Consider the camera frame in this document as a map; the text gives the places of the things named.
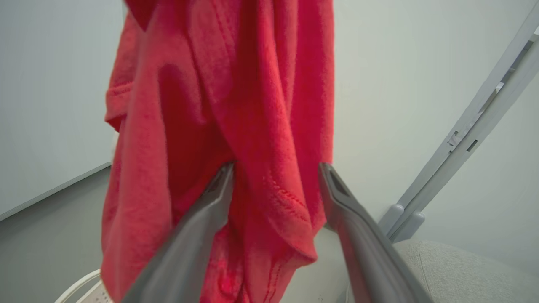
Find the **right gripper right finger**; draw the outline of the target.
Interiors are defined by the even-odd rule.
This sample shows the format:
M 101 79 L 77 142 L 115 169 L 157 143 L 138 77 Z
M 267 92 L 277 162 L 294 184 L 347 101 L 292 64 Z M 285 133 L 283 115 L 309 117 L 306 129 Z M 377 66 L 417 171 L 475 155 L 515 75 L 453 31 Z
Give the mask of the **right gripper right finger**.
M 357 303 L 430 303 L 419 281 L 332 165 L 318 166 L 326 221 L 338 234 Z

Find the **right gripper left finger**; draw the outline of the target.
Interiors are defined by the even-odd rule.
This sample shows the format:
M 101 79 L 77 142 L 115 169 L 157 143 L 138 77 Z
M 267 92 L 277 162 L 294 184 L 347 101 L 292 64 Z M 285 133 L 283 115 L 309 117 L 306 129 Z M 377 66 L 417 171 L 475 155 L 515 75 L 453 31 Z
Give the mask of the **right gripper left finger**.
M 225 163 L 139 274 L 124 303 L 198 303 L 214 236 L 228 221 L 234 165 Z

